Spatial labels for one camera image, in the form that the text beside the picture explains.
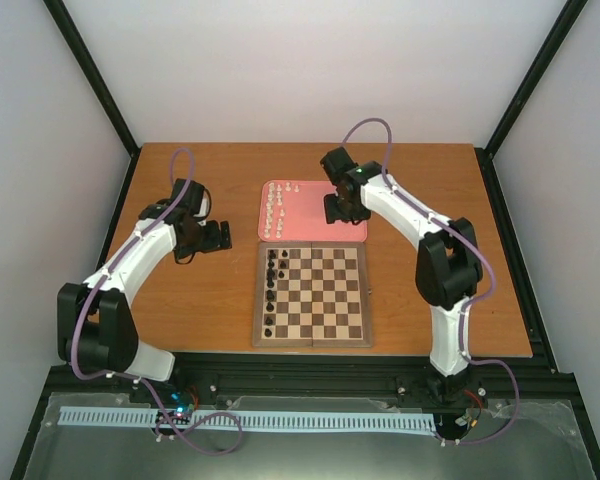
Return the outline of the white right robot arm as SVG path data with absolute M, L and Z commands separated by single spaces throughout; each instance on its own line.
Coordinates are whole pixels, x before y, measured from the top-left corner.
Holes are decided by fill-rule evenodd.
M 432 371 L 424 388 L 438 403 L 451 403 L 469 383 L 470 302 L 483 278 L 473 225 L 438 214 L 400 186 L 385 166 L 359 165 L 343 147 L 329 151 L 320 165 L 335 187 L 324 197 L 327 223 L 357 224 L 375 213 L 417 251 L 415 284 L 432 319 Z

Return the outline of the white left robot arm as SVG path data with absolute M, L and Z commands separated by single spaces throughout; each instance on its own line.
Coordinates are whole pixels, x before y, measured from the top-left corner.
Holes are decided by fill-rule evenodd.
M 171 196 L 148 205 L 131 235 L 96 272 L 57 295 L 57 347 L 79 378 L 124 374 L 153 380 L 166 402 L 181 400 L 188 378 L 173 353 L 139 339 L 131 306 L 164 257 L 186 265 L 198 253 L 231 248 L 229 223 L 211 220 L 211 194 L 193 180 L 177 179 Z

